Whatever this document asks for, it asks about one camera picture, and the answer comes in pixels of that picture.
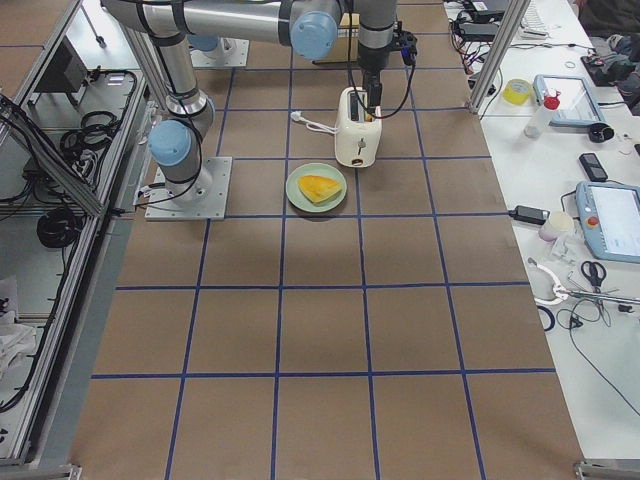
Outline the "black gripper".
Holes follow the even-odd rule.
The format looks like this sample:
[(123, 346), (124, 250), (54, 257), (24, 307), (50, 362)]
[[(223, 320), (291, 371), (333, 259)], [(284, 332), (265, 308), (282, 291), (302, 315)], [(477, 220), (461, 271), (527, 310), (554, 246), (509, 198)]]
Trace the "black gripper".
[(367, 107), (376, 108), (381, 104), (383, 84), (380, 70), (362, 69), (362, 87), (367, 96)]

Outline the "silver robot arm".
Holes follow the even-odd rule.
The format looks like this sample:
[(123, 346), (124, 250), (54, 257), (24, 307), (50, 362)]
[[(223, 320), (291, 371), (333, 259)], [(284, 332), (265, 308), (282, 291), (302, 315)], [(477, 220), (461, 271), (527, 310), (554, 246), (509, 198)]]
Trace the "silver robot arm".
[(278, 43), (316, 61), (333, 48), (342, 17), (357, 14), (363, 84), (351, 91), (362, 104), (366, 132), (381, 131), (380, 74), (390, 52), (402, 48), (394, 1), (108, 1), (105, 8), (122, 27), (146, 36), (156, 53), (169, 117), (152, 129), (149, 148), (165, 178), (164, 200), (184, 218), (195, 218), (215, 195), (202, 155), (215, 109), (198, 86), (191, 37)]

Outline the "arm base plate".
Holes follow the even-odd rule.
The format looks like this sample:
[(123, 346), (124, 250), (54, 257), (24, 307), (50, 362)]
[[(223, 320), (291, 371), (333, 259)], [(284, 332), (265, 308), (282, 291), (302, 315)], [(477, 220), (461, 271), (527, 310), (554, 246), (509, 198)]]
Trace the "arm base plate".
[(162, 186), (150, 193), (145, 210), (147, 221), (223, 220), (232, 173), (231, 157), (208, 157), (202, 171), (187, 193), (170, 200), (171, 192)]
[(197, 69), (245, 67), (249, 41), (218, 36), (188, 36), (192, 63)]

